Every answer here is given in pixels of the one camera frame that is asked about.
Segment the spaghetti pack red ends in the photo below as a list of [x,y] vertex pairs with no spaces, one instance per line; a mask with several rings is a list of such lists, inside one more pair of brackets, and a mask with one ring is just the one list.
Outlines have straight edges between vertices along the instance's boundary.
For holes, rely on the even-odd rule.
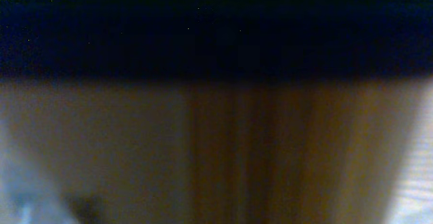
[[428,79],[5,81],[2,223],[383,223]]

